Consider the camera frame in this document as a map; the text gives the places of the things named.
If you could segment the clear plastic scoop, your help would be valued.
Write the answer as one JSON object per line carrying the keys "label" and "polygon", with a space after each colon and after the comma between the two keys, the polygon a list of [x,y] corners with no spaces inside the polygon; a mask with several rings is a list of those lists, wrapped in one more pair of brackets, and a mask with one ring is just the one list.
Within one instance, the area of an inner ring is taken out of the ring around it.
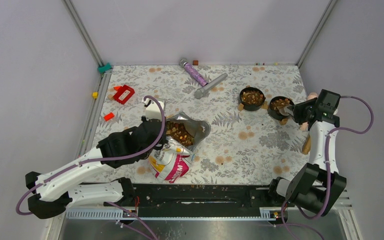
{"label": "clear plastic scoop", "polygon": [[279,113],[286,117],[294,117],[294,106],[290,104],[286,104],[278,109]]}

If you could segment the cat food bag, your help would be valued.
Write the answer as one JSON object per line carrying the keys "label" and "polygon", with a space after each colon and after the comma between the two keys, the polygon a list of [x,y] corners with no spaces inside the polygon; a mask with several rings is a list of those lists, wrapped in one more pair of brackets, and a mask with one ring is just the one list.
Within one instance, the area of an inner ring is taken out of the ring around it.
{"label": "cat food bag", "polygon": [[193,119],[184,112],[168,118],[166,126],[167,122],[183,123],[186,130],[194,137],[194,144],[186,147],[166,135],[163,148],[153,150],[148,157],[154,177],[160,182],[173,184],[190,170],[195,157],[194,151],[209,136],[211,126],[207,121]]}

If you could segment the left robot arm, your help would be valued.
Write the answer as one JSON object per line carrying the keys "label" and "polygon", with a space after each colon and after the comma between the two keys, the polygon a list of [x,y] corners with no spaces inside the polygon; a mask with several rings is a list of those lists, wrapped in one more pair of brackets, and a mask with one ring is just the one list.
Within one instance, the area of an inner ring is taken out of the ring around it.
{"label": "left robot arm", "polygon": [[74,206],[132,204],[135,192],[130,179],[121,177],[106,183],[86,179],[144,160],[166,141],[164,120],[142,119],[139,126],[113,132],[87,153],[49,173],[31,171],[25,175],[28,214],[49,219]]}

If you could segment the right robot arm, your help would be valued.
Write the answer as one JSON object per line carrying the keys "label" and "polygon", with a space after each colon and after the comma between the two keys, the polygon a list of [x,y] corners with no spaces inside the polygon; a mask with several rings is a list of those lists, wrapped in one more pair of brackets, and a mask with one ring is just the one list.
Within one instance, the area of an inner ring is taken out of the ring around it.
{"label": "right robot arm", "polygon": [[279,110],[283,116],[291,117],[296,123],[308,123],[311,140],[309,161],[292,180],[278,178],[277,186],[267,191],[267,201],[279,206],[284,201],[307,210],[312,219],[325,216],[342,191],[347,180],[339,175],[335,162],[335,139],[340,119],[335,115],[341,96],[328,90],[321,90],[313,99],[287,104]]}

